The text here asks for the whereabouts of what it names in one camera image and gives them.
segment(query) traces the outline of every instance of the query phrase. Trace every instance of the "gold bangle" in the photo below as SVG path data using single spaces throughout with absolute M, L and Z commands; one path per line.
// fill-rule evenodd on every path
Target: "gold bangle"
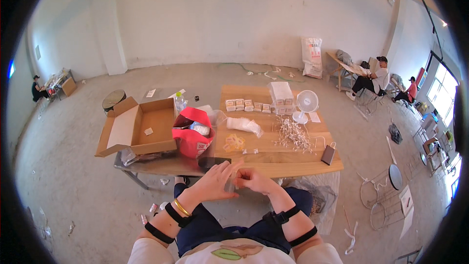
M 181 204 L 179 203 L 179 201 L 177 199 L 174 199 L 174 203 L 176 204 L 177 208 L 179 208 L 179 210 L 181 210 L 182 213 L 184 213 L 186 216 L 192 216 L 192 214 L 190 214 L 189 212 L 187 212 L 182 206 Z

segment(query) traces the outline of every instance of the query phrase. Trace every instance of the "small desk fan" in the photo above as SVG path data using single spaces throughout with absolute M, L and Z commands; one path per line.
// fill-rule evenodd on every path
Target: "small desk fan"
M 296 96 L 296 103 L 301 112 L 293 113 L 293 120 L 302 125 L 308 122 L 308 117 L 305 113 L 315 112 L 320 104 L 316 93 L 310 90 L 301 91 Z

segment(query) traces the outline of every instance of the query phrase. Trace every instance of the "sneaker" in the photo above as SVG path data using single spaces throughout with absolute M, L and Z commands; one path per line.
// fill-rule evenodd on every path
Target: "sneaker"
M 352 95 L 352 92 L 346 91 L 345 95 L 347 95 L 350 98 L 350 100 L 355 101 L 355 96 Z

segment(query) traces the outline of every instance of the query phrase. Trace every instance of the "wooden stick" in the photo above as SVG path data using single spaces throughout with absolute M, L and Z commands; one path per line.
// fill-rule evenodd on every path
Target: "wooden stick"
M 352 227 L 350 227 L 349 217 L 347 216 L 347 210 L 345 210 L 345 206 L 344 206 L 344 205 L 342 205 L 342 207 L 344 208 L 345 218 L 347 218 L 347 223 L 349 224 L 350 234 L 351 234 L 351 235 L 354 235 L 354 234 L 352 233 Z

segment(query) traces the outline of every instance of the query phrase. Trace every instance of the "white shirt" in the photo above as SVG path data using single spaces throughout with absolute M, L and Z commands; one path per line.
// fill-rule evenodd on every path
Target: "white shirt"
M 378 94 L 380 88 L 386 90 L 387 85 L 389 85 L 389 70 L 388 68 L 380 67 L 375 74 L 377 78 L 372 79 L 372 82 L 375 93 Z
M 250 239 L 203 243 L 176 261 L 176 264 L 201 263 L 295 264 L 295 261 L 279 249 L 266 247 Z M 342 260 L 333 245 L 323 243 L 306 249 L 296 263 L 342 264 Z M 135 242 L 128 264 L 174 264 L 174 259 L 159 242 L 141 238 Z

